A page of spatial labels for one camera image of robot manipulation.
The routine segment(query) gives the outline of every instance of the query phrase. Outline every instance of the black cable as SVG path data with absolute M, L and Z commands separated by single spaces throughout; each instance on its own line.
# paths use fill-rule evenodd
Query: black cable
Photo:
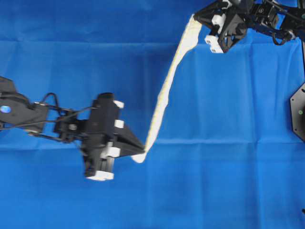
M 63 116 L 57 120 L 45 120 L 45 121 L 38 121 L 38 122 L 32 122 L 32 123 L 23 123 L 23 124 L 18 124 L 18 125 L 13 125 L 13 126 L 10 126 L 10 127 L 4 127 L 4 128 L 0 128 L 0 130 L 10 130 L 10 129 L 13 129 L 13 128 L 19 128 L 19 127 L 24 127 L 24 126 L 29 126 L 29 125 L 38 125 L 38 124 L 43 124 L 43 123 L 58 123 L 58 122 L 61 122 L 61 121 L 64 121 L 66 119 L 69 119 L 73 116 L 76 116 L 86 110 L 89 110 L 89 109 L 94 109 L 94 107 L 86 107 L 80 111 L 76 111 L 74 112 L 73 114 L 70 114 L 70 115 L 67 115 L 67 116 Z
M 51 96 L 51 95 L 54 97 L 55 107 L 56 107 L 56 108 L 60 108 L 60 107 L 59 107 L 59 102 L 58 102 L 58 99 L 57 99 L 57 95 L 56 95 L 55 93 L 52 93 L 52 92 L 47 93 L 47 94 L 44 96 L 44 98 L 40 101 L 40 103 L 44 103 L 44 102 L 46 101 L 46 99 L 47 99 L 49 96 Z M 57 112 L 58 112 L 59 116 L 62 116 L 62 115 L 61 115 L 60 109 L 57 110 Z
M 295 19 L 295 20 L 298 20 L 298 21 L 301 21 L 301 22 L 305 23 L 305 20 L 304 20 L 304 19 L 299 18 L 299 17 L 297 17 L 297 16 L 295 16 L 295 15 L 293 15 L 293 14 L 287 12 L 283 7 L 281 7 L 281 5 L 274 3 L 272 0 L 265 0 L 265 1 L 268 2 L 269 4 L 273 5 L 273 6 L 276 7 L 277 9 L 279 9 L 279 10 L 280 10 L 281 12 L 283 12 L 285 15 L 287 15 L 287 16 L 289 16 L 289 17 Z
M 273 43 L 278 46 L 284 45 L 287 42 L 286 39 L 282 39 L 281 43 L 277 42 L 277 40 L 275 38 L 275 33 L 272 33 L 272 40 L 273 40 Z

